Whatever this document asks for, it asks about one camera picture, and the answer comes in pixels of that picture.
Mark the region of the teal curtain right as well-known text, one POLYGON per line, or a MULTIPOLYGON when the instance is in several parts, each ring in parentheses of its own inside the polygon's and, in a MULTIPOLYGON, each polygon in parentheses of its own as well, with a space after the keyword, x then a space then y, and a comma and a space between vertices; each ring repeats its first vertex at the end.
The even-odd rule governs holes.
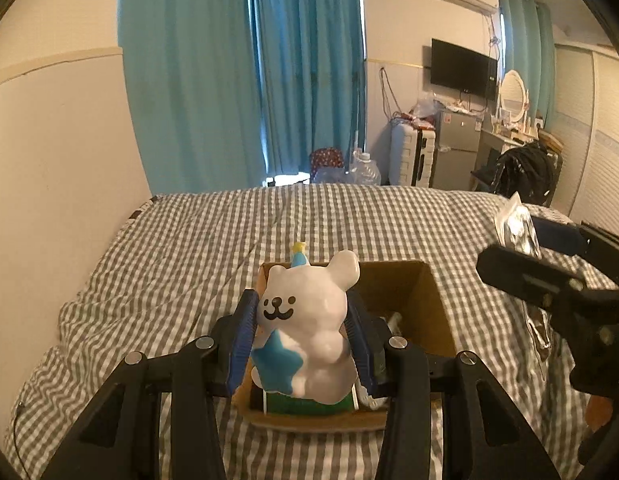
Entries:
POLYGON ((536 0, 499 0, 505 70, 516 70, 530 95, 529 116, 549 130, 555 112, 556 48, 551 13, 536 0))

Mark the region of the teal curtain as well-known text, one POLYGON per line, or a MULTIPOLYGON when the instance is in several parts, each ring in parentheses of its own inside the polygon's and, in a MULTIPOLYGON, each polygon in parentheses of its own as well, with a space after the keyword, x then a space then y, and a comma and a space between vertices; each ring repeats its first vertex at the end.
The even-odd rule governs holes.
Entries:
POLYGON ((551 13, 536 0, 499 0, 505 70, 516 70, 530 95, 529 116, 549 130, 555 112, 556 48, 551 13))
POLYGON ((366 143, 363 0, 118 0, 155 193, 253 188, 366 143))

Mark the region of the white louvred wardrobe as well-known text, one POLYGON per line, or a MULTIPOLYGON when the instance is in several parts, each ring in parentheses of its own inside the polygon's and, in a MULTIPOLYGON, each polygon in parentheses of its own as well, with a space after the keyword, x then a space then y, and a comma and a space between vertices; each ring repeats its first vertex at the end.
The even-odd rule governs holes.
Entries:
POLYGON ((576 44, 556 46, 555 112, 562 143, 552 207, 619 235, 619 58, 576 44))

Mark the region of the teal curtain left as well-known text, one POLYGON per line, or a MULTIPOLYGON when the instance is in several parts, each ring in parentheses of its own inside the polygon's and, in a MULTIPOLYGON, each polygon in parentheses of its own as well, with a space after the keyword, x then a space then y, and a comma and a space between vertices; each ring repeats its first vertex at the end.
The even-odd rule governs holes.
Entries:
POLYGON ((253 188, 366 143, 363 0, 118 0, 155 193, 253 188))

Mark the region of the dark red patterned bag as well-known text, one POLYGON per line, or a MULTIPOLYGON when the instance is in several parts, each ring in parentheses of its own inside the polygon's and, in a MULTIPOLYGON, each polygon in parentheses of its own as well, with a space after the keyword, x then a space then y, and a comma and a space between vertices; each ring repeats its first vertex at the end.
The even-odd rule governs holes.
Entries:
POLYGON ((342 151, 338 148, 318 148, 309 155, 309 166, 311 166, 311 179, 313 180, 323 168, 342 169, 344 167, 342 151))

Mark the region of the white bear figurine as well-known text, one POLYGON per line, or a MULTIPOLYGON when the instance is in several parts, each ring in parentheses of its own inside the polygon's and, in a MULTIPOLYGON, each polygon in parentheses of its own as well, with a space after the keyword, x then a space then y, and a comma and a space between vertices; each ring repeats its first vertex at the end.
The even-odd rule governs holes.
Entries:
POLYGON ((271 267, 256 311, 256 386, 326 405, 351 393, 357 372, 344 323, 347 292, 359 278, 359 260, 350 250, 325 266, 313 266, 296 250, 291 266, 271 267))

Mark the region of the black wall television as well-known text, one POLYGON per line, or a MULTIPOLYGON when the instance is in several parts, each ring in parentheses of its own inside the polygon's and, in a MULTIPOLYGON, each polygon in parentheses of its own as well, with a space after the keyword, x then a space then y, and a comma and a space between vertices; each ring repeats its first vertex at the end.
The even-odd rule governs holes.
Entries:
POLYGON ((485 54, 439 39, 431 44, 431 84, 494 101, 498 62, 485 54))

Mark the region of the white suitcase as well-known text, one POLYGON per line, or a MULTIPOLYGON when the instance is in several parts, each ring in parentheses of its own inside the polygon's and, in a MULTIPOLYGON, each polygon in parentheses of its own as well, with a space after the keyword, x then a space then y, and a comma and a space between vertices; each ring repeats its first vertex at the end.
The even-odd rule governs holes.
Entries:
POLYGON ((390 149, 390 185, 429 188, 435 153, 435 131, 395 122, 390 149))

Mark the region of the silver blister pack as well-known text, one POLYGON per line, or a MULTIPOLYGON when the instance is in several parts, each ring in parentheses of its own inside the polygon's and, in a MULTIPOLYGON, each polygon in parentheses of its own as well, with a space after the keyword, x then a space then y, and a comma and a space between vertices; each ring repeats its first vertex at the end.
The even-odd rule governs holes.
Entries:
MULTIPOLYGON (((539 258, 541 245, 538 243, 532 215, 515 192, 495 215, 495 228, 501 246, 522 252, 524 255, 539 258)), ((525 323, 529 332, 537 361, 544 363, 549 358, 551 340, 549 320, 544 311, 530 306, 522 300, 518 303, 524 308, 525 323)))

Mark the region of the white green carton box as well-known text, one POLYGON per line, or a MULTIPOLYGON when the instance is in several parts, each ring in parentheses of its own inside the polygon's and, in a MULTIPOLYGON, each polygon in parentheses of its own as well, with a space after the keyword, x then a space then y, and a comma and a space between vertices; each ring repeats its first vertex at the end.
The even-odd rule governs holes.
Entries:
POLYGON ((291 416, 332 416, 356 410, 351 394, 337 404, 323 404, 311 399, 296 399, 277 392, 265 392, 262 407, 267 414, 291 416))

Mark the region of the brown cardboard box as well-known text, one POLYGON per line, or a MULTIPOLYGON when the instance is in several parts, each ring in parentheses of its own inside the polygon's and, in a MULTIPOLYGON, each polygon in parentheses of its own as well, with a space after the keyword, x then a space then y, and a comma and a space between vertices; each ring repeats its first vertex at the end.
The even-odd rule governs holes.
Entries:
MULTIPOLYGON (((430 267, 418 260, 360 263, 360 280, 354 289, 369 314, 389 318, 402 315, 398 328, 409 342, 436 356, 457 354, 439 289, 430 267)), ((251 373, 232 396, 232 405, 255 427, 300 434, 378 431, 385 427, 387 409, 319 415, 266 414, 262 393, 252 384, 251 373)))

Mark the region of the oval white vanity mirror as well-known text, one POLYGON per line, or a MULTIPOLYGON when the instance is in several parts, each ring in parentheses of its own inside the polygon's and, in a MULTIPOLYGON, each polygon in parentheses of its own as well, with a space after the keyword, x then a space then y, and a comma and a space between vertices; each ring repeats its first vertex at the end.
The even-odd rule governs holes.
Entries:
POLYGON ((529 109, 529 90, 516 70, 508 70, 500 82, 498 116, 507 124, 517 124, 529 109))

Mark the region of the silver mini fridge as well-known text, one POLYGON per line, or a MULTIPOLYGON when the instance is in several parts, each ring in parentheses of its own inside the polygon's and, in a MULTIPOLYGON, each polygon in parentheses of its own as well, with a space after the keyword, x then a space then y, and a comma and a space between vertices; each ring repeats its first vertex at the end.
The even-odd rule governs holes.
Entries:
POLYGON ((436 116, 433 188, 469 191, 482 122, 476 117, 441 110, 436 116))

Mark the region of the large water jug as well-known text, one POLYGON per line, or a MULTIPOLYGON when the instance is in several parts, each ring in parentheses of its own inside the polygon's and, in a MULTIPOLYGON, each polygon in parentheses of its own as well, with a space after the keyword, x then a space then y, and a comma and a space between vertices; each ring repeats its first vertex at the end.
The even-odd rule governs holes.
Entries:
POLYGON ((361 185, 380 185, 382 181, 377 163, 370 154, 355 148, 347 171, 347 182, 361 185))

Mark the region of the grey checkered bed cover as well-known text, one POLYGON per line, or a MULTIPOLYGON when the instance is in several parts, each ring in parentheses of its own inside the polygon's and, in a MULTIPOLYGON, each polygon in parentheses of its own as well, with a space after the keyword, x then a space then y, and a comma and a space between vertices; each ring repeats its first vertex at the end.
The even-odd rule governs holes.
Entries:
POLYGON ((162 195, 142 205, 60 313, 60 340, 14 404, 4 444, 38 478, 123 356, 163 356, 232 311, 265 262, 301 240, 320 262, 342 249, 363 261, 421 260, 451 333, 477 353, 534 428, 563 478, 581 467, 587 397, 569 382, 567 345, 539 361, 517 300, 484 285, 475 263, 495 240, 500 196, 410 186, 311 184, 162 195))

